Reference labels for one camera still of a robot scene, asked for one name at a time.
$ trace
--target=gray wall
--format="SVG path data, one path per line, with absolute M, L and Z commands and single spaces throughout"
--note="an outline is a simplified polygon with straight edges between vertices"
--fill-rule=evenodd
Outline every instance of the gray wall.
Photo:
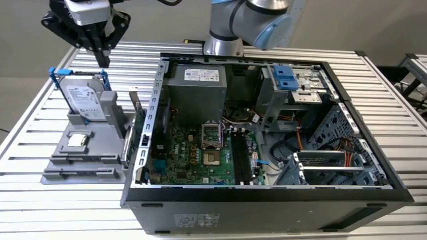
M 124 40 L 205 40 L 209 0 L 166 7 L 154 0 L 117 5 L 132 23 Z M 69 49 L 40 20 L 48 0 L 0 0 L 0 76 L 45 77 Z M 396 64 L 404 53 L 427 53 L 425 0 L 306 0 L 290 47 L 364 50 L 378 64 Z
M 374 64 L 427 54 L 427 0 L 306 0 L 289 47 L 361 50 Z

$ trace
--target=chip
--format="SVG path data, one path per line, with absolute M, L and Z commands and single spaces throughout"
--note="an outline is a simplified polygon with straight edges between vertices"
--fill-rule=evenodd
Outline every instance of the chip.
M 185 178 L 186 178 L 186 172 L 178 171 L 178 172 L 176 173 L 176 177 L 177 177 L 178 179 L 185 179 Z

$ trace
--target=cable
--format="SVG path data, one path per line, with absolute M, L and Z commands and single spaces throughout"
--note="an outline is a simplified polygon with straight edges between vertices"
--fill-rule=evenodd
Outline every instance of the cable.
M 352 160 L 353 160 L 353 153 L 350 153 L 349 155 L 349 159 L 348 159 L 348 167 L 352 166 Z
M 321 147 L 318 147 L 317 151 L 318 151 L 318 150 L 324 150 L 324 149 L 326 149 L 328 147 L 330 147 L 330 144 L 334 143 L 337 140 L 345 140 L 345 138 L 338 137 L 338 138 L 332 139 L 332 140 L 328 141 L 325 144 L 322 144 Z
M 232 121 L 232 120 L 226 119 L 224 116 L 221 116 L 221 119 L 224 119 L 232 125 L 242 125 L 242 124 L 252 123 L 250 121 L 242 121 L 242 122 Z
M 348 167 L 348 152 L 344 150 L 344 168 Z
M 1 132 L 5 132 L 5 133 L 7 133 L 7 134 L 10 133 L 10 131 L 3 130 L 2 128 L 0 128 L 0 131 L 1 131 Z
M 277 141 L 269 148 L 269 156 L 272 157 L 273 160 L 276 160 L 278 163 L 285 163 L 288 160 L 282 160 L 281 158 L 277 158 L 274 155 L 274 149 L 280 146 L 284 145 L 286 149 L 296 153 L 298 150 L 288 143 L 288 140 L 293 137 L 296 132 L 289 132 L 288 134 L 284 135 L 282 140 Z
M 157 1 L 169 7 L 174 7 L 177 4 L 181 3 L 182 0 L 176 0 L 174 2 L 169 2 L 166 0 L 157 0 Z
M 300 126 L 301 126 L 301 121 L 297 122 L 297 126 L 296 126 L 296 140 L 297 140 L 297 146 L 298 146 L 298 150 L 302 151 L 302 142 L 301 142 L 301 135 L 300 135 Z
M 338 141 L 338 145 L 337 145 L 334 151 L 338 151 L 341 149 L 341 146 L 342 146 L 342 140 Z
M 284 154 L 282 151 L 281 151 L 281 147 L 278 147 L 278 152 L 280 152 L 280 154 L 281 154 L 282 157 L 286 157 L 285 154 Z
M 280 169 L 273 168 L 273 166 L 270 166 L 269 164 L 262 164 L 262 166 L 269 167 L 272 170 L 274 170 L 276 172 L 280 172 Z

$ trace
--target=metal chassis frame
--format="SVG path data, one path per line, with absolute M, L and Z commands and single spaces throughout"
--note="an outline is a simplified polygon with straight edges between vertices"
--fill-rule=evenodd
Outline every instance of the metal chassis frame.
M 142 136 L 149 136 L 149 141 L 146 143 L 140 143 L 140 150 L 137 152 L 136 163 L 130 164 L 129 172 L 133 173 L 132 177 L 126 178 L 122 197 L 121 197 L 121 205 L 124 207 L 130 207 L 133 210 L 141 209 L 145 206 L 156 205 L 156 207 L 162 208 L 162 202 L 173 202 L 173 203 L 185 203 L 185 202 L 197 202 L 198 204 L 209 204 L 209 202 L 221 202 L 221 203 L 232 203 L 232 202 L 245 202 L 245 203 L 265 203 L 265 202 L 317 202 L 317 204 L 325 202 L 340 202 L 349 203 L 353 201 L 360 201 L 366 204 L 366 206 L 381 206 L 382 210 L 372 213 L 368 217 L 360 219 L 356 222 L 352 222 L 342 229 L 337 229 L 336 226 L 325 226 L 318 231 L 322 232 L 348 232 L 353 229 L 358 228 L 369 222 L 366 218 L 374 216 L 378 218 L 385 214 L 394 211 L 397 208 L 408 205 L 413 202 L 412 196 L 388 162 L 385 155 L 381 149 L 377 146 L 377 143 L 368 131 L 368 128 L 364 124 L 362 118 L 356 111 L 350 98 L 344 90 L 341 83 L 337 80 L 337 77 L 330 69 L 330 66 L 326 62 L 314 62 L 314 61 L 288 61 L 288 60 L 277 60 L 277 59 L 264 59 L 264 58 L 244 58 L 244 64 L 252 66 L 264 66 L 268 64 L 316 64 L 320 65 L 328 77 L 330 79 L 332 85 L 337 90 L 338 99 L 344 106 L 348 109 L 348 112 L 353 118 L 353 121 L 360 129 L 360 134 L 365 139 L 373 154 L 381 164 L 384 172 L 390 181 L 390 185 L 393 189 L 390 190 L 372 190 L 372 189 L 336 189 L 329 187 L 326 189 L 318 188 L 308 188 L 308 189 L 294 189 L 292 187 L 282 188 L 250 188 L 252 186 L 236 186 L 232 189 L 228 187 L 212 187 L 212 188 L 198 188 L 198 187 L 184 187 L 184 186 L 152 186 L 152 185 L 138 185 L 136 184 L 136 176 L 141 174 L 137 172 L 138 169 L 145 166 L 148 161 L 148 152 L 150 147 L 150 128 L 154 123 L 154 116 L 157 111 L 157 99 L 160 97 L 161 83 L 164 75 L 168 73 L 168 65 L 170 62 L 181 63 L 181 64 L 194 64 L 194 63 L 209 63 L 209 64 L 224 64 L 226 60 L 240 60 L 241 58 L 233 57 L 217 57 L 217 56 L 198 56 L 198 55 L 186 55 L 186 54 L 161 54 L 161 61 L 157 68 L 157 75 L 154 77 L 154 88 L 153 95 L 150 98 L 146 121 L 144 125 L 144 133 Z M 398 203 L 400 206 L 396 205 L 388 206 L 386 203 Z

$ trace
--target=robotic arm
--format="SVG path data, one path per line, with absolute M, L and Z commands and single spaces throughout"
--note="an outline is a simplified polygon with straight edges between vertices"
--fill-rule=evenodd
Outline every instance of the robotic arm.
M 109 67 L 110 50 L 124 36 L 130 16 L 113 5 L 126 0 L 49 0 L 41 24 L 73 47 L 93 53 L 100 68 Z M 173 7 L 182 0 L 157 0 Z M 205 55 L 242 56 L 242 40 L 253 47 L 274 48 L 290 26 L 289 0 L 210 0 Z
M 125 34 L 130 16 L 113 4 L 124 0 L 49 0 L 50 11 L 41 20 L 73 47 L 93 53 L 100 68 L 109 67 L 109 53 Z

